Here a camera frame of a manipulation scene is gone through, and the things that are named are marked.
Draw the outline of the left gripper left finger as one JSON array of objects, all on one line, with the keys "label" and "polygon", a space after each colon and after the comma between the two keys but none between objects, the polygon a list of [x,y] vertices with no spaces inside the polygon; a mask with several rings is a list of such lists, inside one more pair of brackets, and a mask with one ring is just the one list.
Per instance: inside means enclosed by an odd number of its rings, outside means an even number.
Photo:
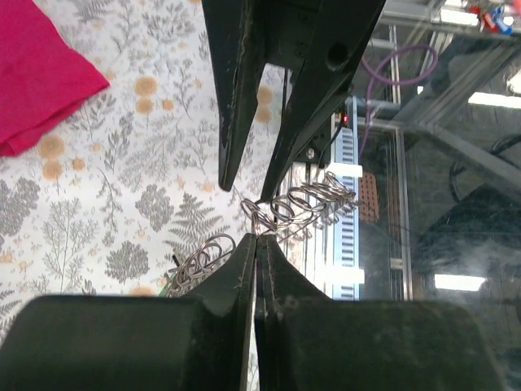
[{"label": "left gripper left finger", "polygon": [[1,347],[4,390],[244,390],[256,238],[178,298],[31,300]]}]

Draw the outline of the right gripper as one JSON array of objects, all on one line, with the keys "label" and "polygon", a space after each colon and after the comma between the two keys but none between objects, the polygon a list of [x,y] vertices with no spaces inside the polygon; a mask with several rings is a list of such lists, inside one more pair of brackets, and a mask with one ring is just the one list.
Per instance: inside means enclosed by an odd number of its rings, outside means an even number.
[{"label": "right gripper", "polygon": [[267,64],[300,69],[282,116],[260,201],[345,100],[384,1],[202,2],[219,119],[218,183],[236,179]]}]

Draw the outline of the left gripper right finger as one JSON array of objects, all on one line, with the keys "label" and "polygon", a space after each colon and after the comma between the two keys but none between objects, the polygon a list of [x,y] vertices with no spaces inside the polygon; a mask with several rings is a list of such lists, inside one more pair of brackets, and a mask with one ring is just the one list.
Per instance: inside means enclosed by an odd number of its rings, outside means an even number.
[{"label": "left gripper right finger", "polygon": [[263,390],[500,390],[484,336],[440,301],[335,301],[256,244],[255,330]]}]

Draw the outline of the metal ring key organizer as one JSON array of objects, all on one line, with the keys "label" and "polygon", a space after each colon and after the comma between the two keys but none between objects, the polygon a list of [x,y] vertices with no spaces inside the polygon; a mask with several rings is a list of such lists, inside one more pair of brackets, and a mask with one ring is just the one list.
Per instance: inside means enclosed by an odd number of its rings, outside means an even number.
[{"label": "metal ring key organizer", "polygon": [[[348,190],[326,171],[321,181],[303,182],[289,187],[286,192],[267,201],[240,202],[245,217],[251,223],[255,236],[274,235],[281,244],[302,234],[308,236],[312,228],[324,230],[337,222],[335,216],[348,198]],[[166,297],[180,297],[203,282],[223,266],[237,248],[227,233],[214,233],[196,245],[184,259],[173,256],[175,267],[164,274],[169,282]]]}]

